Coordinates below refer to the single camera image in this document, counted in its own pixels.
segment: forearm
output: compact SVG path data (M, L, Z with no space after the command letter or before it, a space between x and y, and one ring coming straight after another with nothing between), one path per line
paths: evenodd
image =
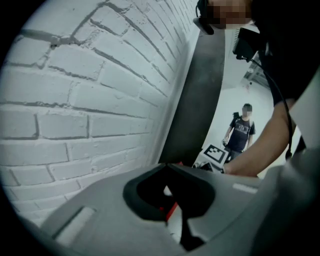
M272 118L259 139L248 150L225 165L226 173L257 176L281 155L288 141L289 131L286 121L280 117Z
M252 138L252 137L249 137L248 146L247 146L246 149L248 149L248 148L251 147L251 145L252 145L252 140L253 140L253 138Z
M228 138L230 132L231 132L231 127L229 127L228 130L226 131L225 136L224 136L225 139Z

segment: red component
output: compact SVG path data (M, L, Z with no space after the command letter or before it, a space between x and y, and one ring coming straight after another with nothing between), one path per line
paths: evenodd
M175 202L174 205L173 205L173 207L171 208L171 210L170 210L170 211L168 212L168 214L166 215L165 221L168 221L168 220L170 219L171 215L174 213L174 211L175 211L175 209L177 208L177 206L178 206L178 203Z

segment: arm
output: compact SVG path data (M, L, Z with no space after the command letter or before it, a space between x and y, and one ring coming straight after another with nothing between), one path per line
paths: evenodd
M226 134L225 134L225 136L224 136L224 140L225 140L225 141L228 139L231 130L232 130L232 127L229 126L229 128L228 128L228 130L226 130Z
M286 100L289 109L293 99ZM282 102L275 105L273 114L258 140L244 153L224 165L227 174L255 177L286 149L289 141L288 118Z
M253 135L249 135L248 146L246 147L246 149L248 149L248 148L250 148L250 147L251 147L253 138L254 138L254 136L253 136Z

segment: head-mounted camera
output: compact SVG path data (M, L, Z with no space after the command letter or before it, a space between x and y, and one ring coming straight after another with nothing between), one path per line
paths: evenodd
M195 7L196 18L193 19L193 23L205 34L213 35L215 31L210 26L208 19L208 0L199 0Z

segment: dark hair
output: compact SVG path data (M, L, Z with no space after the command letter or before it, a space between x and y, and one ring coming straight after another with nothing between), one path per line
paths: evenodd
M243 105L243 107L246 107L248 109L248 111L252 112L252 105L249 103L246 103Z

